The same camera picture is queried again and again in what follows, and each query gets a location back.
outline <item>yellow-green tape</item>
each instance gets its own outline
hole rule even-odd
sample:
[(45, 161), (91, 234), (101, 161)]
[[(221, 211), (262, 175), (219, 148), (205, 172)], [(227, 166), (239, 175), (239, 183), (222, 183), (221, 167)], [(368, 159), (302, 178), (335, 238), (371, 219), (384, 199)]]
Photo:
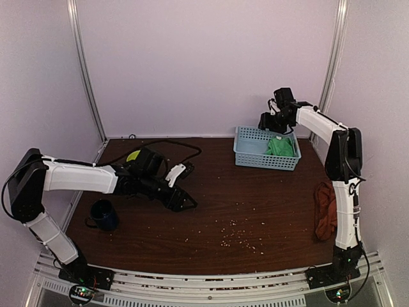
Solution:
[(135, 160), (136, 157), (139, 155), (140, 150), (137, 150), (136, 152), (132, 152), (128, 157), (127, 157), (127, 162), (131, 160)]

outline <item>brown wooden surface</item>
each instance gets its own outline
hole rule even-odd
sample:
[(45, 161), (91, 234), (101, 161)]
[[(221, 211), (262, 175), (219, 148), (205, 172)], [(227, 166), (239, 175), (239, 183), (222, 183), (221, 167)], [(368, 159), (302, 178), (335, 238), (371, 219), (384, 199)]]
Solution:
[[(178, 185), (199, 203), (175, 213), (159, 201), (85, 192), (67, 234), (89, 263), (167, 274), (234, 274), (277, 271), (331, 261), (334, 237), (314, 236), (314, 188), (326, 180), (312, 146), (299, 140), (295, 171), (235, 166), (233, 139), (186, 139), (203, 149), (196, 169)], [(141, 141), (112, 140), (101, 158), (111, 160)], [(179, 162), (192, 150), (153, 145)], [(109, 233), (90, 229), (84, 218), (94, 201), (112, 201), (120, 218)]]

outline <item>brown cloth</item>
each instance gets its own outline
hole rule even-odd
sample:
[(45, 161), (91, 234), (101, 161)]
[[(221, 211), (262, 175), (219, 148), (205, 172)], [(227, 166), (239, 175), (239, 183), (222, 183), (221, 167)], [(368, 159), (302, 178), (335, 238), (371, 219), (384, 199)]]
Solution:
[(332, 183), (322, 182), (314, 193), (315, 234), (321, 241), (328, 240), (337, 227), (337, 203)]

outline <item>metal frame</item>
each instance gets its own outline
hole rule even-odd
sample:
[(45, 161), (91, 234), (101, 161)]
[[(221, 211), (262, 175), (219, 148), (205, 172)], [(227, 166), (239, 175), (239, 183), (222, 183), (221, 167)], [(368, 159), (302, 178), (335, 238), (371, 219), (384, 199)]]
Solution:
[[(324, 87), (322, 89), (320, 103), (318, 104), (319, 109), (322, 113), (326, 114), (328, 107), (334, 93), (334, 78), (336, 74), (337, 67), (339, 66), (341, 60), (341, 53), (344, 45), (345, 32), (346, 32), (346, 17), (348, 14), (349, 0), (339, 0), (338, 2), (338, 12), (337, 19), (334, 29), (334, 37), (332, 39), (330, 59), (328, 62), (327, 74), (325, 76)], [(311, 133), (310, 142), (316, 146), (317, 135)]]
[[(371, 263), (371, 275), (375, 278), (375, 286), (383, 306), (393, 307), (389, 285), (378, 253), (370, 253), (368, 258)], [(53, 259), (52, 255), (46, 253), (40, 255), (25, 307), (37, 306), (43, 288), (63, 295), (68, 293), (72, 284), (58, 279), (59, 270), (54, 267)], [(361, 277), (355, 280), (364, 279), (367, 272), (366, 261), (361, 259), (358, 267)], [(299, 305), (288, 306), (305, 306), (306, 294), (324, 291), (324, 288), (309, 290), (304, 274), (306, 269), (304, 267), (277, 272), (214, 276), (152, 274), (113, 269), (115, 275), (111, 290), (101, 290), (94, 303), (103, 306), (148, 306), (150, 304), (150, 306), (233, 307), (297, 301)]]
[(75, 40), (75, 46), (77, 48), (77, 55), (78, 55), (78, 61), (79, 61), (79, 66), (81, 70), (82, 83), (84, 85), (89, 108), (91, 109), (92, 118), (96, 125), (98, 135), (101, 139), (101, 142), (104, 142), (107, 140), (107, 136), (105, 135), (104, 126), (102, 125), (102, 120), (100, 117), (100, 113), (98, 111), (98, 107), (96, 106), (95, 96), (94, 96), (94, 92), (91, 86), (91, 79), (89, 78), (88, 67), (87, 67), (87, 63), (85, 60), (84, 47), (82, 44), (81, 29), (79, 26), (79, 19), (78, 19), (78, 13), (77, 13), (77, 1), (67, 0), (67, 5), (68, 5), (68, 16), (70, 18), (72, 33), (74, 35), (74, 40)]
[[(336, 25), (334, 29), (334, 37), (332, 40), (332, 48), (330, 52), (330, 60), (328, 62), (327, 74), (325, 76), (323, 90), (321, 93), (319, 108), (323, 113), (327, 112), (328, 105), (332, 96), (334, 76), (336, 68), (339, 64), (340, 53), (344, 42), (344, 34), (346, 30), (346, 15), (348, 12), (349, 0), (339, 0)], [(84, 47), (82, 44), (81, 29), (79, 24), (78, 12), (77, 12), (77, 0), (67, 0), (68, 14), (70, 18), (72, 33), (77, 48), (77, 55), (79, 60), (79, 66), (81, 69), (81, 77), (86, 92), (89, 107), (91, 109), (91, 115), (96, 125), (98, 134), (102, 142), (107, 140), (102, 119), (98, 111), (98, 107), (95, 101), (95, 96), (91, 86), (91, 79), (89, 76), (88, 66), (86, 63)], [(316, 135), (311, 133), (309, 136), (310, 141), (314, 144), (316, 141)]]

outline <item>mug handle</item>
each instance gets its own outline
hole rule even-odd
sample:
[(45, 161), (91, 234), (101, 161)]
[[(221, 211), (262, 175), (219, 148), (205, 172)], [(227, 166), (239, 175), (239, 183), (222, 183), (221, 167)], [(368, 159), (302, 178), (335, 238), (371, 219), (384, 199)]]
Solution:
[(87, 227), (90, 227), (90, 228), (98, 228), (97, 225), (90, 225), (90, 224), (88, 224), (88, 221), (89, 221), (90, 219), (91, 219), (90, 217), (86, 217), (86, 218), (85, 218), (85, 220), (84, 220), (85, 225), (86, 225)]

